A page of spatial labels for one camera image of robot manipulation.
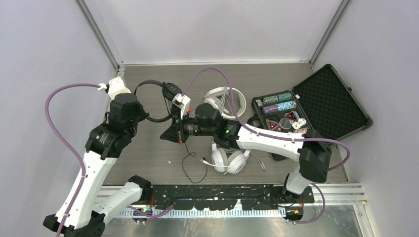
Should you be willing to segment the small white headphones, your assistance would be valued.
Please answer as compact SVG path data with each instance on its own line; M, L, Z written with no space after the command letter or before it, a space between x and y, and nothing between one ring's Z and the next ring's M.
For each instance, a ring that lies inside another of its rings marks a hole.
M211 163L202 158L200 162L214 167L214 169L223 174L237 174L239 173L247 163L247 160L251 154L250 150L227 150L225 148L219 148L216 143L211 144Z

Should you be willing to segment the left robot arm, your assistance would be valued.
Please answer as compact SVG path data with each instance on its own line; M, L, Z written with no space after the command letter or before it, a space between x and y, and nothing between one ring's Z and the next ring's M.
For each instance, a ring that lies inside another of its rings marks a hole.
M110 103L107 122L94 128L85 145L85 170L73 185L62 207L45 217L43 226L66 237L100 237L106 224L134 202L151 200L150 181L134 175L121 189L95 203L105 177L122 150L137 134L137 125L146 113L132 93L121 93Z

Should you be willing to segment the large white grey headphones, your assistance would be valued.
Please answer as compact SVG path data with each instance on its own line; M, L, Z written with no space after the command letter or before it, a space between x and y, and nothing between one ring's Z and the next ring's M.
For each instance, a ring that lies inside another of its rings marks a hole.
M233 93L230 93L228 87L217 87L206 93L204 96L204 103L210 104L216 110L219 110L222 117L225 119L236 120L233 113L233 105L236 106L236 100L239 101L239 108L236 112L238 117L241 117L247 107L246 98L241 91L232 88Z

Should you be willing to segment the black on-ear headphones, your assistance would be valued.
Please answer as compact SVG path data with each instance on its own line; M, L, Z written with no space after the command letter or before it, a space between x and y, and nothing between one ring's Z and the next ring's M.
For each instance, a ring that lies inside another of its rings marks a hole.
M157 81L157 80L144 80L134 90L134 95L137 95L137 90L139 87L147 84L156 85L160 88L160 94L155 94L151 96L151 99L148 99L149 102L153 102L152 104L155 105L156 102L159 101L159 98L162 98L166 107L167 115L163 118L152 118L148 112L146 112L146 119L150 122L154 123L162 123L166 122L171 119L171 112L169 107L172 105L172 100L174 99L175 95L182 93L180 87L175 85L171 82L164 82L164 81Z

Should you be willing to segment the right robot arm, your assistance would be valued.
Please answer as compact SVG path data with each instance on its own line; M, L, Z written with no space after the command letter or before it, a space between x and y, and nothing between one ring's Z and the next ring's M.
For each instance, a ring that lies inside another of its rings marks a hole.
M209 104L199 105L191 118L173 105L171 125L160 139L181 144L189 136L209 136L223 148L260 150L297 161L298 167L287 176L282 189L287 202L296 202L309 184L327 180L332 151L329 140L314 129L304 134L265 130L223 118Z

